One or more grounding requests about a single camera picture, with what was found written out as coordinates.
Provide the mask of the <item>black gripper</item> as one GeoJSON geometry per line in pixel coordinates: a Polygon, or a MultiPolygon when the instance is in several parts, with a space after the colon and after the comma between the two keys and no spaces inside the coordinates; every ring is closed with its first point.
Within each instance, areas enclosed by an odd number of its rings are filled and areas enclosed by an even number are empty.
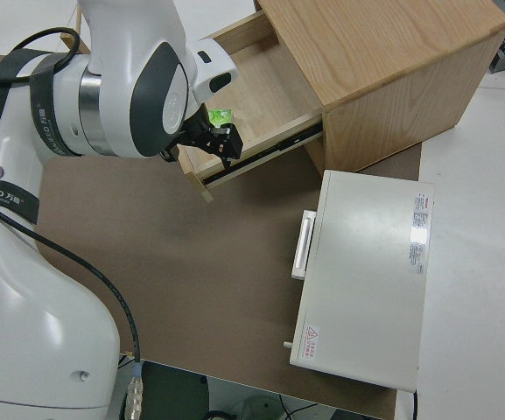
{"type": "Polygon", "coordinates": [[[207,148],[209,153],[221,160],[227,170],[232,158],[240,158],[243,142],[233,123],[223,125],[223,129],[212,129],[208,110],[199,108],[194,115],[184,121],[179,132],[179,143],[184,146],[207,148]]]}

